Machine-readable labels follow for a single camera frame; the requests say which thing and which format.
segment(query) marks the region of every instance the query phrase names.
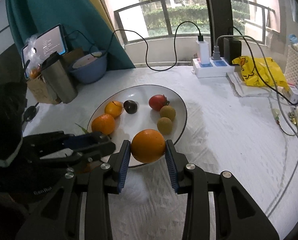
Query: orange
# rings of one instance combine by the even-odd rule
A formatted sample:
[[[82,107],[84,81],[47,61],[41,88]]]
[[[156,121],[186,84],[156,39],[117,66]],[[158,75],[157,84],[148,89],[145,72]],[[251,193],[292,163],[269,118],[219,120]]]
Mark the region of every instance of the orange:
[[[165,151],[165,140],[161,133],[146,129],[136,134],[131,143],[133,157],[142,163],[158,160]]]
[[[105,113],[110,114],[113,118],[117,118],[121,115],[123,110],[122,103],[119,101],[109,102],[105,107]]]
[[[103,114],[94,119],[91,123],[93,132],[99,131],[105,135],[111,134],[115,129],[114,118],[110,114]]]

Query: cardboard box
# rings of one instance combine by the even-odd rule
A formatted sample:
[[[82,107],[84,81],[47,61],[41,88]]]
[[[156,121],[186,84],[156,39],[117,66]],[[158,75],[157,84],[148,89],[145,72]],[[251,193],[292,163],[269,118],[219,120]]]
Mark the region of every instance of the cardboard box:
[[[83,56],[84,53],[82,48],[77,48],[64,54],[63,59],[65,61],[65,68]],[[56,105],[61,102],[60,98],[56,95],[53,89],[45,83],[42,74],[35,79],[28,80],[27,85],[34,98],[39,103]]]

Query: white power strip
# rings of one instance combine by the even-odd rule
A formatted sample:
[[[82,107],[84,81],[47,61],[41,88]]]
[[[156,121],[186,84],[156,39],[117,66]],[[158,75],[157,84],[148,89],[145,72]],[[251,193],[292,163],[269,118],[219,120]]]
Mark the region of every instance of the white power strip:
[[[197,58],[193,59],[193,71],[197,78],[225,77],[228,72],[241,71],[239,65],[230,66],[222,57],[221,60],[210,59],[210,66],[201,67]]]

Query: railing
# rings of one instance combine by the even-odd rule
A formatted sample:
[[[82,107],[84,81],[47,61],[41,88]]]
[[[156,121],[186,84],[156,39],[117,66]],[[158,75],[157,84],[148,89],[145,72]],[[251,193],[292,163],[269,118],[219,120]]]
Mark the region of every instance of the railing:
[[[261,4],[251,2],[251,1],[248,1],[248,0],[231,0],[231,1],[238,1],[238,2],[246,3],[246,4],[249,4],[249,5],[254,5],[256,7],[261,8],[261,10],[262,10],[262,40],[259,41],[259,42],[264,44],[265,43],[265,37],[266,37],[266,27],[268,26],[268,24],[270,22],[270,14],[268,12],[269,11],[274,12],[274,10],[269,8],[269,7],[266,7],[266,6],[263,6]],[[134,8],[134,7],[137,7],[137,6],[146,5],[146,4],[155,3],[155,2],[160,2],[161,3],[163,15],[164,15],[164,21],[165,21],[165,24],[166,24],[168,35],[160,35],[160,36],[155,36],[155,37],[149,37],[149,38],[146,38],[146,39],[150,40],[150,39],[156,39],[157,37],[159,37],[159,38],[161,38],[161,37],[174,37],[174,34],[172,33],[172,28],[171,28],[171,23],[170,23],[170,18],[169,18],[169,12],[168,12],[167,5],[166,5],[166,0],[143,1],[143,2],[139,2],[139,3],[133,4],[133,5],[129,5],[129,6],[126,6],[124,8],[121,8],[119,10],[114,11],[114,17],[117,21],[119,29],[124,28],[124,26],[122,24],[122,21],[121,21],[121,17],[120,17],[120,12],[131,9],[131,8]],[[184,36],[184,35],[185,36],[190,36],[190,35],[194,35],[194,34],[177,34],[177,36],[178,35],[179,36]],[[121,36],[122,36],[122,39],[123,39],[125,44],[128,44],[130,42],[138,41],[138,40],[128,41],[127,35],[124,31],[121,32]]]

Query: wrinkled white cloth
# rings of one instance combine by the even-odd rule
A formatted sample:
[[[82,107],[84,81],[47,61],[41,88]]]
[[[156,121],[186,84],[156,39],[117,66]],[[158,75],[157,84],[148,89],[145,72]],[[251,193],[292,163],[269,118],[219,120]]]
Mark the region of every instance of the wrinkled white cloth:
[[[231,171],[265,212],[292,174],[298,140],[285,136],[276,125],[270,108],[270,104],[278,108],[276,99],[241,98],[227,77],[198,79],[191,70],[179,66],[165,72],[109,71],[98,82],[81,87],[67,105],[40,104],[24,135],[55,130],[81,134],[75,122],[86,127],[95,109],[111,95],[135,85],[162,85],[178,93],[188,110],[176,150],[205,171]],[[280,123],[291,133],[284,120]],[[129,169],[122,193],[109,196],[113,239],[181,239],[186,198],[174,193],[164,157]],[[215,239],[212,204],[210,209],[210,239]],[[270,221],[281,239],[298,221],[298,169]]]

